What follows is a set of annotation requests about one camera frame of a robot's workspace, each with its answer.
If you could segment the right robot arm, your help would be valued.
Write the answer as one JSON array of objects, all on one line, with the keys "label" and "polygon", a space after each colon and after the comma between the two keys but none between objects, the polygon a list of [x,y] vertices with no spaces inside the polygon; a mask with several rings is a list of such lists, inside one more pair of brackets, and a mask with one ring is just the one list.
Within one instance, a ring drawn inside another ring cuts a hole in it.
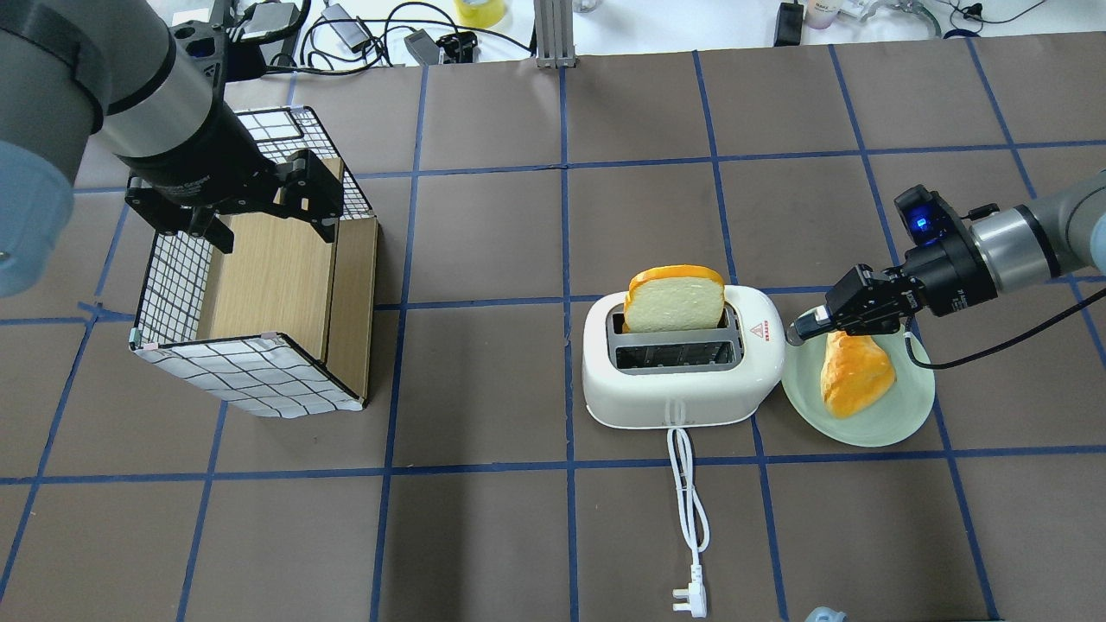
[{"label": "right robot arm", "polygon": [[799,315],[787,342],[832,331],[893,334],[928,310],[946,317],[1083,268],[1103,268],[1103,174],[1006,210],[959,215],[937,191],[916,186],[895,207],[912,241],[902,265],[855,265],[822,305]]}]

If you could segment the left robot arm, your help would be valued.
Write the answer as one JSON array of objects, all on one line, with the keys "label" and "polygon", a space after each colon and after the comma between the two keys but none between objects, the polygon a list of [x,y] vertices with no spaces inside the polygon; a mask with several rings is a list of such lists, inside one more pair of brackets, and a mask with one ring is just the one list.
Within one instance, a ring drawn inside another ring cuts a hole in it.
[{"label": "left robot arm", "polygon": [[35,286],[73,210],[91,136],[131,170],[125,199],[155,232],[232,252],[226,215],[309,222],[327,243],[340,177],[301,149],[268,159],[226,105],[226,83],[265,75],[261,48],[219,1],[210,22],[168,25],[145,1],[4,1],[1,290]]}]

